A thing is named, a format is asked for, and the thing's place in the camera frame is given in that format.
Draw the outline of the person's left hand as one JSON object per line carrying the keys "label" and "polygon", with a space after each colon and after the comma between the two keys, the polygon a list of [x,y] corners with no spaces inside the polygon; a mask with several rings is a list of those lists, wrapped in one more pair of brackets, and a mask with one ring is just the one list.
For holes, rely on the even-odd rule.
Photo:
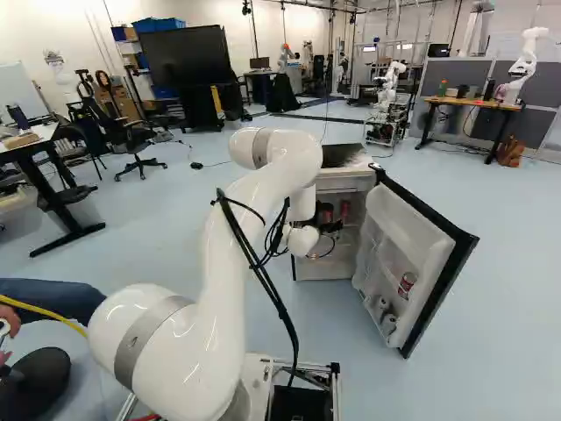
{"label": "person's left hand", "polygon": [[10,306],[1,304],[0,318],[5,319],[10,324],[10,336],[15,338],[21,328],[21,319],[18,314]]}

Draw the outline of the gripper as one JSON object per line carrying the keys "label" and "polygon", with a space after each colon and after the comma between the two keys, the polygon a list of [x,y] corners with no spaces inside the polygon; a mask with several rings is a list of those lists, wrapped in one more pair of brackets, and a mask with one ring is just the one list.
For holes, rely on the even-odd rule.
{"label": "gripper", "polygon": [[316,216],[314,227],[320,233],[335,233],[341,231],[344,224],[341,219],[335,219],[332,211],[320,211]]}

